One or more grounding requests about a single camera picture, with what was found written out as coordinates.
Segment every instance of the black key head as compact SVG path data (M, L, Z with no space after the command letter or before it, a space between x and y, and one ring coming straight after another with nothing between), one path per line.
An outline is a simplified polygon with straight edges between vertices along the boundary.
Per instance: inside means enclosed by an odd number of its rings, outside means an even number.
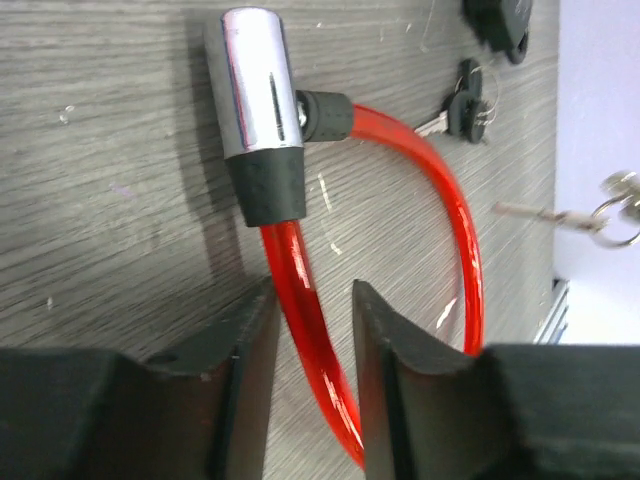
M465 118L476 101L472 93L462 90L451 94L445 102L447 111L448 132L454 137L461 137L465 133Z
M475 58L460 63L460 90L466 90L475 98L482 98L482 70Z
M476 144L482 141L487 126L486 112L489 106L482 100L473 100L464 117L464 134L469 142Z

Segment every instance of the white wall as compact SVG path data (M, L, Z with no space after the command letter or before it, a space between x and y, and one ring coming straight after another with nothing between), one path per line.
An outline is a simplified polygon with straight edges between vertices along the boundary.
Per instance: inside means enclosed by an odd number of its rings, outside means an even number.
M608 175L640 172L640 1L562 0L560 26L556 208L590 212ZM555 262L570 280L563 342L640 343L640 245L558 231Z

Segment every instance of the key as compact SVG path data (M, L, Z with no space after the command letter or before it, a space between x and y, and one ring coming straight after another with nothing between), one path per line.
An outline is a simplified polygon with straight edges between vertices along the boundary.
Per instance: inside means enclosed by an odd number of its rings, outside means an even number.
M589 214L573 211L554 212L546 208L535 208L516 203L498 202L494 206L494 211L501 215L532 218L553 223L557 227L590 233L599 232L609 224L607 217L593 217Z
M464 118L464 133L469 142L476 144L482 141L484 130L487 127L485 113L488 110L489 106L482 100L474 100L471 102L469 111Z
M635 172L618 172L609 176L601 185L602 189L620 199L624 206L620 216L640 225L640 179Z
M467 58L460 63L459 88L482 98L482 70L475 58Z
M474 101L474 96L466 91L450 95L445 101L444 111L438 118L418 127L416 133L422 138L443 132L449 132L454 137L461 136L466 131L465 119Z

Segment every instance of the keychain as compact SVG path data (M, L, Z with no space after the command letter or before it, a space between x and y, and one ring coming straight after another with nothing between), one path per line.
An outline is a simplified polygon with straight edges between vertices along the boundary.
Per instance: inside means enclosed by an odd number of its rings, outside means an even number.
M585 232L604 248L624 248L640 240L640 178L635 172L618 172L608 177L601 185L611 198L596 208L593 213L574 211L554 212L546 208L498 202L494 211L501 215L513 215L551 222L557 227ZM627 240L612 240L603 234L611 218L605 212L614 205L622 205L620 216L638 226L638 233Z

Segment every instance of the key ring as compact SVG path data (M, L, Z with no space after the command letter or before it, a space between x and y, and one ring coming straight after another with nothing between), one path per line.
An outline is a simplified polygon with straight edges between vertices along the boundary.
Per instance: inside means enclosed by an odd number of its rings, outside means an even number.
M485 117L485 120L479 120L479 121L476 122L476 125L483 125L483 126L486 127L488 125L491 125L496 120L496 117L498 116L497 107L498 107L498 102L500 101L500 95L502 93L502 86L500 84L500 80L498 78L498 74L492 68L489 68L488 66L479 65L479 66L473 68L471 70L471 72L469 72L469 75L473 75L476 72L480 72L481 74L483 72L489 73L489 75L491 76L491 78L493 79L493 81L496 84L496 99L493 102L493 105L491 105L491 107L489 109L487 109L487 111L482 112L482 113L480 113L478 115L478 116ZM463 80L463 77L458 78L458 81L456 82L456 87L454 89L455 92L459 92L461 90L462 80ZM489 117L489 114L491 114L491 113L493 114L491 116L491 118L490 119L486 119L486 117Z
M628 198L629 198L628 195L619 195L617 197L610 198L609 200L604 202L602 205L600 205L598 208L596 208L593 211L593 213L591 214L591 216L593 218L598 218L607 209L609 209L609 208L611 208L614 205L617 205L619 203L623 203ZM591 238L593 238L594 242L596 242L598 245L600 245L601 247L604 247L604 248L610 248L610 249L625 248L625 247L630 247L634 243L638 242L638 240L640 240L640 230L633 237L631 237L631 238L629 238L627 240L622 240L622 241L611 240L610 238L605 237L602 234L602 230L597 230L597 231L592 232L591 233Z

